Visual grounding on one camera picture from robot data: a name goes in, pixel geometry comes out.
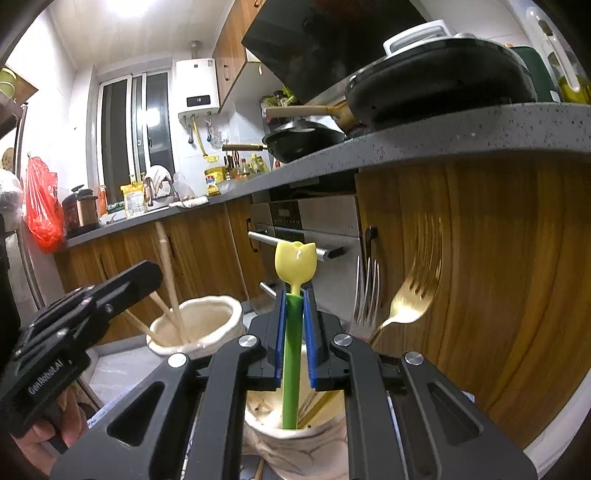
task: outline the oven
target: oven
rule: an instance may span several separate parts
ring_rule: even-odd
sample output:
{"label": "oven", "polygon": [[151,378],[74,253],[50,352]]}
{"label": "oven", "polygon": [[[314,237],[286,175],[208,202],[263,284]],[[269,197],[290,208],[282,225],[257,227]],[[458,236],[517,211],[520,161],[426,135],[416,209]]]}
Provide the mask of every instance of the oven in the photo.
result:
{"label": "oven", "polygon": [[349,323],[353,313],[357,257],[362,256],[355,195],[286,200],[251,205],[248,236],[261,256],[265,278],[261,295],[251,299],[257,313],[272,309],[272,297],[285,288],[275,273],[275,246],[282,240],[314,242],[318,259],[312,279],[320,310]]}

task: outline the water heater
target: water heater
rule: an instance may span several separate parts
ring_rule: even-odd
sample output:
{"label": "water heater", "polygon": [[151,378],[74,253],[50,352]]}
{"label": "water heater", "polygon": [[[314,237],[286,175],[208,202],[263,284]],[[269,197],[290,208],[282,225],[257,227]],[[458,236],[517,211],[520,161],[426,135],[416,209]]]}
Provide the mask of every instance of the water heater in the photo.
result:
{"label": "water heater", "polygon": [[176,65],[174,83],[178,117],[217,113],[216,62],[214,59],[181,60]]}

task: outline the green stem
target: green stem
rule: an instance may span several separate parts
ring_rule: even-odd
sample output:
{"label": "green stem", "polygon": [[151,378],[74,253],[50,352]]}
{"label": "green stem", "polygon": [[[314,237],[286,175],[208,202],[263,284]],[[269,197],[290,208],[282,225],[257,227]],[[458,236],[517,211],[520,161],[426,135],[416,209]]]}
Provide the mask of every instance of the green stem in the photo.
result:
{"label": "green stem", "polygon": [[283,428],[297,428],[300,402],[301,331],[304,299],[288,293],[287,325],[285,326],[285,353],[283,356]]}

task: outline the gray countertop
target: gray countertop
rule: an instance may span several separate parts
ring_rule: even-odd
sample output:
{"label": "gray countertop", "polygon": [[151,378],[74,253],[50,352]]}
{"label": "gray countertop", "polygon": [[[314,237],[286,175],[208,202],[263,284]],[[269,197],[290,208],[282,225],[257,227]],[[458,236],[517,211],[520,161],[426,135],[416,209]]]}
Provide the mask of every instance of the gray countertop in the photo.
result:
{"label": "gray countertop", "polygon": [[[223,195],[211,197],[209,204],[195,208],[207,208],[211,204],[340,171],[501,150],[591,153],[591,106],[518,103],[450,113],[387,128],[246,180]],[[68,240],[63,248],[186,211],[171,207],[121,220]]]}

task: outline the window frame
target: window frame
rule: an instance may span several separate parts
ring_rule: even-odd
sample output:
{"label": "window frame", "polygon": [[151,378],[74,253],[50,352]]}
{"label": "window frame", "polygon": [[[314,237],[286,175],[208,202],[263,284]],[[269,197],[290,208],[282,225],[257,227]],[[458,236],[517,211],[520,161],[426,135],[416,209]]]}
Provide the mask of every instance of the window frame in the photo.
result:
{"label": "window frame", "polygon": [[131,139],[131,75],[124,75],[112,80],[107,80],[99,85],[99,104],[96,111],[96,162],[99,173],[99,185],[105,184],[105,172],[103,170],[103,93],[107,85],[127,81],[125,105],[130,108],[125,109],[125,140],[127,144],[127,163],[129,173],[135,173],[134,148]]}
{"label": "window frame", "polygon": [[[103,152],[102,152],[102,114],[103,114],[103,92],[104,87],[107,85],[111,85],[113,83],[121,82],[123,80],[127,80],[127,90],[126,90],[126,97],[125,97],[125,139],[127,144],[127,162],[129,166],[130,174],[133,172],[137,178],[137,169],[139,168],[139,158],[135,158],[134,155],[134,142],[133,142],[133,134],[132,134],[132,113],[131,109],[133,107],[132,102],[132,82],[133,79],[136,77],[142,78],[142,92],[141,92],[141,99],[142,99],[142,110],[145,111],[145,106],[147,104],[147,94],[146,94],[146,87],[147,82],[146,78],[152,75],[158,75],[166,73],[167,75],[167,97],[168,97],[168,123],[169,129],[168,134],[170,136],[171,147],[172,147],[172,154],[173,154],[173,164],[175,171],[179,171],[179,164],[177,156],[174,154],[174,146],[173,146],[173,132],[172,128],[170,128],[170,121],[171,121],[171,106],[173,105],[172,101],[172,69],[171,68],[159,68],[155,70],[150,70],[147,72],[140,72],[140,73],[132,73],[129,75],[124,75],[121,77],[117,77],[111,80],[106,80],[99,85],[99,101],[98,101],[98,108],[96,113],[96,162],[97,162],[97,170],[99,174],[99,184],[105,184],[105,175],[103,171]],[[144,161],[146,165],[146,169],[151,167],[151,160],[150,160],[150,146],[148,145],[148,127],[145,122],[142,123],[142,143],[144,149]]]}

